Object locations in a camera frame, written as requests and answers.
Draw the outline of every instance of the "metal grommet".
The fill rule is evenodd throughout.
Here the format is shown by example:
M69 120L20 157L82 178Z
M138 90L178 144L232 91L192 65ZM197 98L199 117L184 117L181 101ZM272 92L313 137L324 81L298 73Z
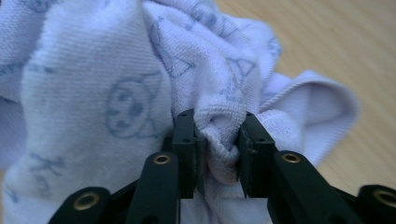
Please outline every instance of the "metal grommet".
M373 192L373 194L374 194L375 198L377 200L379 200L381 203L386 204L387 206L396 208L396 195L395 194L385 191L385 190L382 190L382 189L376 189Z
M171 161L171 158L166 155L159 155L159 156L156 156L153 161L155 164L162 165L162 164L166 164L169 161Z
M283 154L282 159L290 163L297 163L301 161L300 157L292 153Z
M73 207L78 210L87 210L99 202L99 195L93 191L81 194L73 203Z

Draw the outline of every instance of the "wooden surface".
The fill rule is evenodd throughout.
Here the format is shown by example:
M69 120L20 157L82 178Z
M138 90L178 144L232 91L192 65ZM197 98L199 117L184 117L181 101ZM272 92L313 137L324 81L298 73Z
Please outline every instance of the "wooden surface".
M338 80L361 100L361 117L319 167L334 186L396 189L396 1L217 0L231 15L268 22L284 53L277 71Z

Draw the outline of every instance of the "wooden table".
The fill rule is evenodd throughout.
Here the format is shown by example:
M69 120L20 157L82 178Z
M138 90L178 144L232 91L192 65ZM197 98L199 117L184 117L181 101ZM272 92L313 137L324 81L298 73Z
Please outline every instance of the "wooden table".
M361 99L359 122L319 166L325 178L352 194L366 184L396 189L396 1L217 2L272 26L284 47L277 71L295 77L311 68Z

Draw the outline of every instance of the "light blue towel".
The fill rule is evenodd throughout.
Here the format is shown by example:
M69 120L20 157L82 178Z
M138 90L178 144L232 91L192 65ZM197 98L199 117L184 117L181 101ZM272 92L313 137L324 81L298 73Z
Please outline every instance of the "light blue towel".
M233 141L246 111L280 150L314 164L358 116L353 94L313 71L274 71L261 22L196 0L6 0L0 6L0 165L5 224L46 223L71 193L135 181L173 120L194 108L209 142L206 196L182 223L265 223L244 199Z

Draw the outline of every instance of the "cloth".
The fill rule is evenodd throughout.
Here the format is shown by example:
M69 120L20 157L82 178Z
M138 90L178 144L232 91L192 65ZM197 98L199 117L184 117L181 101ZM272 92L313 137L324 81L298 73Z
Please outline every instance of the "cloth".
M181 222L266 223L265 199L245 199L235 181L247 111L278 149L315 165L359 113L336 81L275 72L271 28L212 1L8 0L0 22L5 224L46 223L78 189L135 181L190 108L209 172L205 197L182 200Z

